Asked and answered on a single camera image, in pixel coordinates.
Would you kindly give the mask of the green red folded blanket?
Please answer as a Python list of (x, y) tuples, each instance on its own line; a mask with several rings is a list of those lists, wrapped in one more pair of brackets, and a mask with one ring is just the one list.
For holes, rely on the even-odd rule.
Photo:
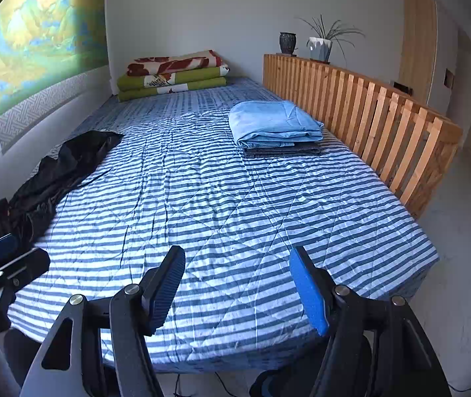
[(119, 101), (227, 84), (229, 65), (208, 49), (178, 57), (136, 58), (117, 80)]

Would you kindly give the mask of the wall hanging landscape scroll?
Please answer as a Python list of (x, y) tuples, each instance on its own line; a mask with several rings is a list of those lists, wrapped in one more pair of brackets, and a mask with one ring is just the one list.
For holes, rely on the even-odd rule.
[(0, 148), (108, 82), (105, 0), (2, 0)]

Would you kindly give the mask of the white pot spider plant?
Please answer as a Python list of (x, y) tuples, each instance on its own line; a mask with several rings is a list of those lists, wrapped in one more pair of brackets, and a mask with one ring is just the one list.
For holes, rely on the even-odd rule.
[(347, 61), (343, 44), (354, 48), (355, 43), (352, 41), (352, 37), (365, 38), (365, 33), (361, 29), (342, 20), (336, 20), (330, 26), (325, 24), (322, 15), (312, 17), (310, 20), (297, 17), (297, 20), (306, 24), (313, 33), (313, 36), (307, 39), (306, 46), (309, 49), (309, 58), (317, 62), (330, 63), (330, 55), (334, 45), (337, 45), (344, 61)]

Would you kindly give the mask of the wooden wardrobe cabinet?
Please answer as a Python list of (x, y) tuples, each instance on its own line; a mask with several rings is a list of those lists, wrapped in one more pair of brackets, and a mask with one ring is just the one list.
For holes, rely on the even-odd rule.
[(404, 0), (404, 30), (398, 82), (411, 97), (445, 114), (452, 96), (458, 27), (436, 0)]

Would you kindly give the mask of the light blue denim garment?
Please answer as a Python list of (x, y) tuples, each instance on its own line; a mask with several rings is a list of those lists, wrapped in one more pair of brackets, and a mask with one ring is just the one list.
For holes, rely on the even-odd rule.
[(292, 147), (323, 139), (323, 123), (291, 101), (244, 101), (228, 113), (236, 144), (245, 149)]

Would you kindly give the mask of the grey folded garment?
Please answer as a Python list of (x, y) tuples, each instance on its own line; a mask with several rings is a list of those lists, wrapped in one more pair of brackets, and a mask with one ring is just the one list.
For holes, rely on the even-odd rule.
[(320, 153), (321, 146), (318, 143), (297, 143), (292, 146), (243, 148), (243, 155), (247, 158), (319, 155)]

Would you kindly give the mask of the dark ceramic vase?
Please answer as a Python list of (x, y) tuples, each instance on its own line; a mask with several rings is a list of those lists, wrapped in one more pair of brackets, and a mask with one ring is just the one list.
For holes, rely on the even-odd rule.
[(292, 56), (296, 50), (296, 33), (282, 31), (279, 34), (278, 43), (283, 55)]

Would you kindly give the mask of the blue striped bed sheet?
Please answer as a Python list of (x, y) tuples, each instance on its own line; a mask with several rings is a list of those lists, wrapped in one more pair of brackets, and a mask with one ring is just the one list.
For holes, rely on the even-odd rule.
[(326, 134), (313, 156), (248, 159), (228, 113), (273, 94), (249, 79), (109, 100), (79, 131), (122, 141), (65, 196), (38, 245), (48, 273), (19, 291), (12, 325), (44, 340), (69, 296), (110, 297), (184, 249), (183, 279), (147, 346), (157, 371), (278, 368), (317, 341), (289, 271), (302, 245), (363, 297), (412, 297), (436, 248), (361, 159)]

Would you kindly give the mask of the black clothes pile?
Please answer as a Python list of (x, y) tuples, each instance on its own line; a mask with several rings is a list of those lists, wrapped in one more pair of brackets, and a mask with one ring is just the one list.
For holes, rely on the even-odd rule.
[(38, 170), (8, 200), (0, 200), (0, 238), (11, 234), (30, 247), (50, 227), (59, 202), (89, 177), (122, 141), (115, 132), (87, 131), (68, 141), (55, 158), (41, 159)]

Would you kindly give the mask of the wooden slatted bed rail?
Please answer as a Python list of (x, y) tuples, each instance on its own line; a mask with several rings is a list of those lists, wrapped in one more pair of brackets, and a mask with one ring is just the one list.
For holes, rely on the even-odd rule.
[(457, 152), (458, 125), (390, 85), (305, 58), (264, 55), (262, 83), (323, 122), (421, 216)]

